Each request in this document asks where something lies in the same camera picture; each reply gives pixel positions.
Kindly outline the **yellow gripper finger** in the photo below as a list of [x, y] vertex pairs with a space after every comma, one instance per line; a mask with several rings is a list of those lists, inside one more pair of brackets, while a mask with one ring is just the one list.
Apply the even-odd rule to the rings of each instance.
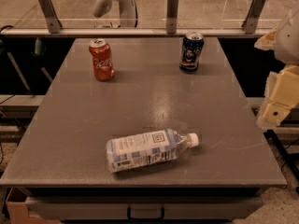
[[277, 127], [298, 104], [299, 66], [289, 64], [279, 73], [270, 72], [257, 124], [262, 128]]
[[274, 50], [277, 27], [272, 28], [266, 35], [260, 37], [254, 44], [254, 48], [260, 50]]

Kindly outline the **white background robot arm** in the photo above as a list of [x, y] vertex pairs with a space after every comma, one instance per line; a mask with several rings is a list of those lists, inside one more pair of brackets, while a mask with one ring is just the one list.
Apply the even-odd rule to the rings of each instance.
[[[102, 17], [112, 8], [113, 0], [96, 0], [93, 15]], [[121, 22], [126, 27], [137, 23], [135, 0], [119, 0]], [[264, 99], [257, 115], [260, 127], [279, 126], [299, 104], [299, 6], [293, 7], [254, 47], [273, 50], [275, 58], [285, 67], [278, 73], [270, 72], [264, 88]]]

